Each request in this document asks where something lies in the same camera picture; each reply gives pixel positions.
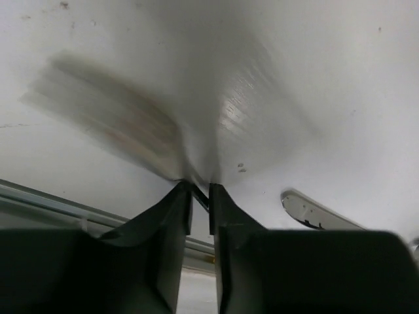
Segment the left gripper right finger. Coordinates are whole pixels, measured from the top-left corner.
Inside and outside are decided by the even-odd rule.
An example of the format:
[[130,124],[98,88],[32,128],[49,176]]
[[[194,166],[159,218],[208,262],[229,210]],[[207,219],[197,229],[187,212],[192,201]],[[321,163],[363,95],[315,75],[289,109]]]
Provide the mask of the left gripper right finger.
[[417,313],[418,268],[395,234],[270,230],[209,188],[220,313]]

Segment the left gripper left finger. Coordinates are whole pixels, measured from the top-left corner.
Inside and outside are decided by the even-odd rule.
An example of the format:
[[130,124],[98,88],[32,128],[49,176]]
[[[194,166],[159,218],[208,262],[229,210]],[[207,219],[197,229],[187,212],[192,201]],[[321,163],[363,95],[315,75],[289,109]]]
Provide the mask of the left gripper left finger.
[[69,228],[1,231],[2,313],[175,313],[192,192],[94,237]]

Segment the silver fork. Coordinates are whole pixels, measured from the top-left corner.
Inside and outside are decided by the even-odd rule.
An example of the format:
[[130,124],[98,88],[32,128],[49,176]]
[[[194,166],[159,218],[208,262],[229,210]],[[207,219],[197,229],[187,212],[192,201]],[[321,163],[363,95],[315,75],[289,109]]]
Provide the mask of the silver fork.
[[131,164],[171,182],[187,181],[209,211],[208,184],[187,155],[181,126],[137,86],[100,64],[70,52],[53,55],[29,83],[26,105],[74,128]]

